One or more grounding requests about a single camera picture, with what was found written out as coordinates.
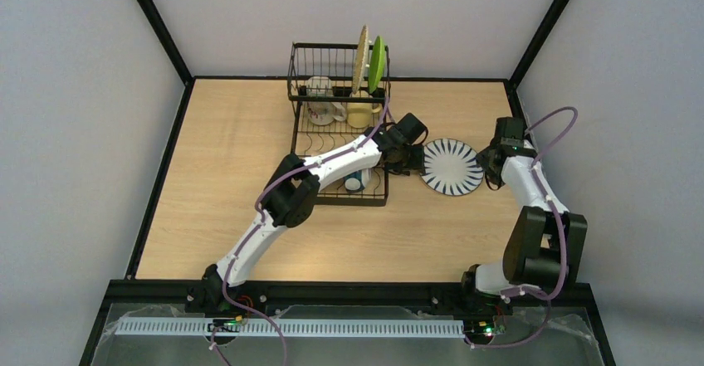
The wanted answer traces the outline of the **blue striped white plate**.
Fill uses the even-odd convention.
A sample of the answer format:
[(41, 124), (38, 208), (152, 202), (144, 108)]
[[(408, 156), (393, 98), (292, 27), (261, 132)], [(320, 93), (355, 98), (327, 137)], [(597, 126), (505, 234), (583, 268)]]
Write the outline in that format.
[(484, 181), (477, 151), (457, 139), (435, 139), (423, 146), (422, 181), (433, 191), (461, 197), (474, 192)]

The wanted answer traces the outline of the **white bowl dark rim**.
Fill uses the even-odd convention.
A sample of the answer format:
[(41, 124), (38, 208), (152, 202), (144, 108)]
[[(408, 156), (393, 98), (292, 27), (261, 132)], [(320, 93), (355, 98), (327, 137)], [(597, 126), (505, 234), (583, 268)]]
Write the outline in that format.
[(344, 186), (348, 193), (363, 192), (369, 185), (371, 179), (371, 169), (361, 169), (344, 176)]

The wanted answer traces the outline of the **yellow handled mug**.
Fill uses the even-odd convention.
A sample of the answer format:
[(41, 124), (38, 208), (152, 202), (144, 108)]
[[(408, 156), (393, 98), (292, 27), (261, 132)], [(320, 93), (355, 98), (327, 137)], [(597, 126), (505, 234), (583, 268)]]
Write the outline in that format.
[(347, 118), (349, 126), (354, 129), (366, 129), (374, 123), (374, 115), (383, 109), (382, 104), (374, 104), (369, 102), (359, 102), (359, 100), (368, 100), (370, 95), (365, 90), (359, 90), (353, 94), (351, 98), (355, 101), (346, 103)]

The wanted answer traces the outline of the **black wire dish rack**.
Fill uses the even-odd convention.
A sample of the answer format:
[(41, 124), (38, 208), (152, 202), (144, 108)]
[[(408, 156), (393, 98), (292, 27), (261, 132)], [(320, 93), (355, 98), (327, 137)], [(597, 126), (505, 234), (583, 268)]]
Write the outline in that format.
[(367, 80), (353, 92), (358, 49), (354, 44), (295, 42), (291, 45), (286, 91), (294, 113), (291, 152), (301, 158), (337, 149), (365, 132), (345, 117), (349, 101), (383, 105), (390, 92), (385, 76), (368, 93)]

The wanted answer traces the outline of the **green plate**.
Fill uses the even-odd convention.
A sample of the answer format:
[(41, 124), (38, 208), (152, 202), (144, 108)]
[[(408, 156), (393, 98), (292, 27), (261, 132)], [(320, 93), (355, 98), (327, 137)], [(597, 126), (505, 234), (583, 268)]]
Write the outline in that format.
[(386, 44), (381, 36), (374, 40), (368, 68), (368, 90), (373, 94), (381, 85), (386, 66)]

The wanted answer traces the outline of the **cream ceramic mug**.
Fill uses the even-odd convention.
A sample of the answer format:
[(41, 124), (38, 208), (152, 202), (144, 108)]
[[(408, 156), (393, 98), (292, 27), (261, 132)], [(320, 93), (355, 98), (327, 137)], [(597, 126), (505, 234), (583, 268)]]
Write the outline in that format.
[(332, 80), (326, 76), (312, 76), (306, 81), (306, 94), (314, 101), (306, 102), (308, 120), (315, 125), (325, 126), (335, 121), (345, 122), (346, 108), (340, 102), (323, 101), (318, 98), (334, 95)]

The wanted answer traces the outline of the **woven bamboo plate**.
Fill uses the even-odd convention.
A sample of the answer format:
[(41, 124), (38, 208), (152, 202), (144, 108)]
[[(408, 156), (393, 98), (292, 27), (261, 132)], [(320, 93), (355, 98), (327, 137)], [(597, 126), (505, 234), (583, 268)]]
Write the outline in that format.
[(351, 94), (355, 95), (360, 91), (364, 81), (365, 69), (368, 67), (369, 59), (369, 28), (366, 24), (362, 26), (359, 41), (354, 59), (354, 69), (352, 76)]

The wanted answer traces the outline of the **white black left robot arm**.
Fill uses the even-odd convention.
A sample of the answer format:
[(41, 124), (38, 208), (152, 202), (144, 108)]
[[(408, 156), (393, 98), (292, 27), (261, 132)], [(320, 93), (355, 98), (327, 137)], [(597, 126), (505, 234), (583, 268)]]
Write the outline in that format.
[(252, 268), (287, 229), (312, 214), (321, 190), (342, 178), (378, 166), (400, 173), (423, 169), (422, 145), (428, 128), (408, 113), (397, 122), (379, 122), (356, 139), (318, 156), (285, 156), (255, 202), (256, 216), (235, 246), (203, 274), (203, 291), (217, 307), (228, 290), (245, 283)]

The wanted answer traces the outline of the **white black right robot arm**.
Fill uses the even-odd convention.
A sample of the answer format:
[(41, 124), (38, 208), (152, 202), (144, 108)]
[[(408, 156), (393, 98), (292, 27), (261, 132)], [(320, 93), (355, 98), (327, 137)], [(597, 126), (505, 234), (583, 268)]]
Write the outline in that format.
[(552, 300), (576, 279), (588, 223), (557, 199), (525, 131), (524, 120), (502, 117), (478, 154), (487, 185), (507, 186), (521, 210), (501, 260), (471, 266), (464, 277), (479, 295)]

